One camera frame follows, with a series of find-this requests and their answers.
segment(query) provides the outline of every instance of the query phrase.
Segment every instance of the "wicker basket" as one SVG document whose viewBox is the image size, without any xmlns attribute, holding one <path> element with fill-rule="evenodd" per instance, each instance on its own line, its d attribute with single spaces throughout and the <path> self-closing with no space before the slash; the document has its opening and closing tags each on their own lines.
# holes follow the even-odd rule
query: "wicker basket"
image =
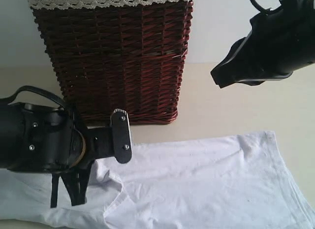
<svg viewBox="0 0 315 229">
<path fill-rule="evenodd" d="M 168 124 L 177 117 L 192 5 L 32 10 L 62 94 L 88 125 L 116 108 L 132 124 Z"/>
</svg>

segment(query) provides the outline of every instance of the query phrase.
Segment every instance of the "black cable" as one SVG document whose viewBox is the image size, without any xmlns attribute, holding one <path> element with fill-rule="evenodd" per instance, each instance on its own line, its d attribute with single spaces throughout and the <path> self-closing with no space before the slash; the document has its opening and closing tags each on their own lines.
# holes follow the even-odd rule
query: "black cable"
<svg viewBox="0 0 315 229">
<path fill-rule="evenodd" d="M 257 3 L 256 0 L 250 0 L 252 5 L 258 10 L 260 11 L 261 13 L 264 13 L 265 15 L 271 15 L 271 14 L 275 14 L 275 13 L 278 13 L 280 12 L 283 8 L 282 8 L 282 5 L 279 6 L 277 9 L 275 10 L 270 10 L 270 9 L 265 9 L 263 8 L 261 5 L 259 5 L 259 3 Z"/>
</svg>

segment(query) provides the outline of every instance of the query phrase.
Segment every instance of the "white table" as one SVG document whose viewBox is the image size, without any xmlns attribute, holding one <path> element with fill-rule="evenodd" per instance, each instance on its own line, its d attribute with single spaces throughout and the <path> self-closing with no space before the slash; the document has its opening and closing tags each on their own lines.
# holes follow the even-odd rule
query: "white table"
<svg viewBox="0 0 315 229">
<path fill-rule="evenodd" d="M 296 71 L 280 82 L 258 87 L 233 85 L 220 90 L 210 77 L 215 64 L 188 64 L 179 103 L 179 117 L 167 126 L 134 126 L 134 143 L 165 142 L 276 131 L 280 152 L 297 184 L 315 206 L 315 69 Z M 8 96 L 22 85 L 35 85 L 60 94 L 52 69 L 0 69 L 0 95 Z M 19 100 L 49 104 L 34 95 Z M 40 224 L 0 221 L 2 229 L 44 229 Z"/>
</svg>

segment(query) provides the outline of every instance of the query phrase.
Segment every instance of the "screw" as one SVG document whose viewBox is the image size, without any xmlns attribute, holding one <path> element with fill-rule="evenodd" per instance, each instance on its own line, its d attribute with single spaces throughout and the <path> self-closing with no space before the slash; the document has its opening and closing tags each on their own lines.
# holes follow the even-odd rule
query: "screw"
<svg viewBox="0 0 315 229">
<path fill-rule="evenodd" d="M 35 146 L 31 144 L 31 145 L 29 146 L 29 150 L 31 150 L 31 151 L 35 150 Z"/>
<path fill-rule="evenodd" d="M 125 149 L 125 150 L 128 150 L 128 149 L 130 149 L 130 146 L 127 145 L 127 144 L 125 144 L 125 145 L 124 145 L 124 149 Z"/>
</svg>

